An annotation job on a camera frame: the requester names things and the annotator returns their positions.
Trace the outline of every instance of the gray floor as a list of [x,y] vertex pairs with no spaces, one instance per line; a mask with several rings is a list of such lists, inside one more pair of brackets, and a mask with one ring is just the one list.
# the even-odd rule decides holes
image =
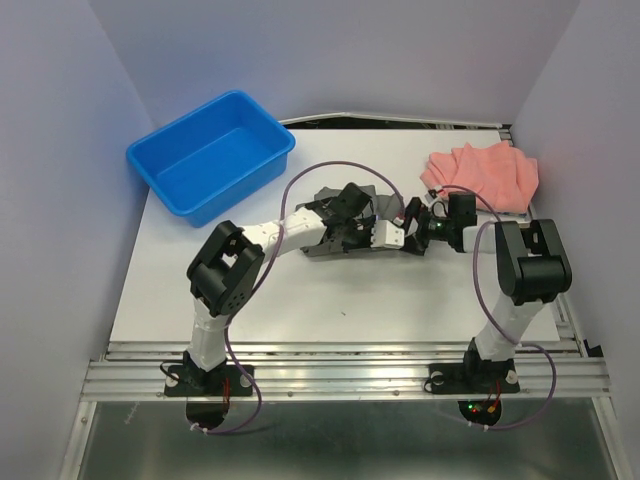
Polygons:
[[[507,401],[503,423],[539,405]],[[455,414],[455,402],[266,405],[252,432],[227,437],[190,432],[180,403],[141,404],[129,419],[132,407],[98,407],[80,478],[615,478],[589,400],[556,400],[534,425],[488,433],[438,413]]]

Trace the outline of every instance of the blue plastic tray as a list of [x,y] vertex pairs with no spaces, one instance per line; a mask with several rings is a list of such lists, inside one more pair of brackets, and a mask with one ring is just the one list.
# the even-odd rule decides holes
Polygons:
[[127,159],[174,214],[201,227],[284,172],[295,138],[227,92],[138,140]]

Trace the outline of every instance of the white table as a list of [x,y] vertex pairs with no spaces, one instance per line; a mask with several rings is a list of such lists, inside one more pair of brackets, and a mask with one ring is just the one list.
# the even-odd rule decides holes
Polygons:
[[[193,305],[187,266],[215,225],[231,219],[252,225],[278,216],[284,186],[303,168],[327,160],[364,163],[390,178],[408,201],[426,189],[420,173],[431,152],[466,142],[487,147],[497,131],[294,130],[297,146],[287,171],[209,225],[194,229],[150,193],[140,224],[111,342],[188,342]],[[376,186],[367,172],[325,167],[293,188],[290,211],[322,187],[347,182]],[[489,305],[498,295],[495,258],[482,255],[480,281]],[[526,340],[557,341],[555,311],[547,307]],[[486,319],[475,298],[471,256],[432,242],[424,258],[401,252],[309,259],[301,252],[279,258],[262,289],[231,327],[242,342],[466,342]]]

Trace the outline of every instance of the pink towel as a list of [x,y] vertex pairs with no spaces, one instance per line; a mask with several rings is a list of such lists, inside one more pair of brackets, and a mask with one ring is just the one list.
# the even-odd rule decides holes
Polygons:
[[[453,148],[432,153],[420,179],[428,188],[455,184],[482,195],[499,212],[525,213],[538,188],[538,161],[509,142],[489,148]],[[478,208],[486,207],[477,202]]]

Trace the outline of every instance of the white wall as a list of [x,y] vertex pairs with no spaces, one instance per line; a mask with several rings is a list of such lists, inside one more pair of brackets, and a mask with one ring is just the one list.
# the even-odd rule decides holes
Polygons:
[[278,118],[511,123],[578,0],[90,0],[152,119],[241,88]]
[[103,349],[151,124],[84,0],[0,2],[0,477],[57,478]]
[[583,0],[514,127],[540,159],[541,215],[558,221],[570,298],[602,343],[640,475],[640,2]]

